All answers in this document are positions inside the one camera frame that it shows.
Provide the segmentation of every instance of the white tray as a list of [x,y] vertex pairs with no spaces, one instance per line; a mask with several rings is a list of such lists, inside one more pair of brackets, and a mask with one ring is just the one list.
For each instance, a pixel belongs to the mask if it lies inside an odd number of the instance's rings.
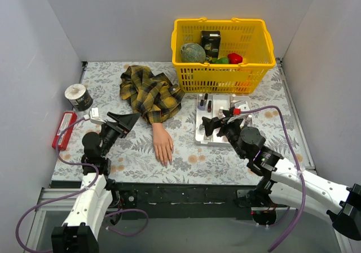
[[[201,99],[204,99],[204,94],[202,94],[202,97],[200,97],[199,95],[197,96],[197,106],[199,105]],[[210,113],[207,111],[208,101],[212,101],[212,110]],[[231,101],[244,101],[248,105],[249,109],[251,109],[250,98],[247,96],[212,95],[212,94],[208,94],[208,100],[205,104],[205,110],[199,110],[197,107],[195,138],[196,138],[196,143],[198,145],[231,146],[231,144],[229,144],[225,136],[223,137],[217,136],[219,129],[214,130],[213,135],[210,136],[209,139],[204,139],[204,130],[199,130],[199,126],[203,122],[202,121],[203,116],[208,117],[209,119],[218,116],[219,108],[223,107],[224,110],[229,109]]]

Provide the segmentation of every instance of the robotic arm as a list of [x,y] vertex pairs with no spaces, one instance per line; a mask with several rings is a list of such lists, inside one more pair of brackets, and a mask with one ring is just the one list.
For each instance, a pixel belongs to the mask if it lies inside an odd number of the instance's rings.
[[111,161],[106,154],[116,139],[124,138],[131,131],[140,114],[116,115],[107,114],[115,122],[103,121],[99,118],[98,109],[92,108],[90,120],[102,126],[99,134],[87,133],[82,143],[84,156],[81,162],[92,164],[99,171],[98,179],[88,188],[96,178],[95,169],[83,166],[81,188],[87,190],[81,193],[60,227],[55,227],[51,235],[54,253],[96,253],[99,252],[98,233],[108,207],[115,207],[120,196],[115,190],[115,181],[108,178]]
[[[238,109],[223,110],[224,118],[203,117],[205,134],[219,128],[218,137],[226,136],[240,159],[248,159],[247,167],[263,177],[245,201],[278,203],[291,207],[301,204],[302,185],[296,166],[279,153],[264,146],[266,139],[254,127],[240,127]],[[344,236],[361,240],[361,186],[347,187],[302,171],[306,185],[305,210],[314,215],[328,215],[332,226]]]

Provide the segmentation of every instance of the plastic basket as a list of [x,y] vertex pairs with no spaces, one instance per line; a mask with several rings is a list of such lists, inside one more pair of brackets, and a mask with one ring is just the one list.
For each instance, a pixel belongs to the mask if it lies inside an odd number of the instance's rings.
[[[238,65],[182,63],[181,46],[200,43],[202,30],[221,32],[219,58],[237,53],[243,62]],[[251,93],[276,64],[266,24],[257,19],[178,19],[174,22],[171,49],[180,88],[185,92]]]

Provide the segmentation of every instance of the white wall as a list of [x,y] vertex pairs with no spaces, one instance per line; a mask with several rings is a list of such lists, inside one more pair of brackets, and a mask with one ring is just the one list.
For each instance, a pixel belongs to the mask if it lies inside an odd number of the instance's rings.
[[[78,82],[81,62],[47,0],[0,0],[0,19],[0,251],[13,253],[22,252],[19,217],[50,182],[52,139],[69,108],[63,92]],[[31,216],[23,239],[30,226]]]
[[81,60],[170,61],[177,18],[264,19],[282,57],[312,0],[48,0]]
[[318,174],[349,186],[361,184],[360,26],[361,0],[314,0],[284,58]]

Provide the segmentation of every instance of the black box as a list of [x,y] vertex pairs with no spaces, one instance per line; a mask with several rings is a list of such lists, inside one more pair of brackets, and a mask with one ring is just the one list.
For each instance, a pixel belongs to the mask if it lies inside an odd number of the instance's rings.
[[201,46],[205,50],[205,61],[212,63],[218,59],[219,46],[221,44],[220,31],[202,31]]

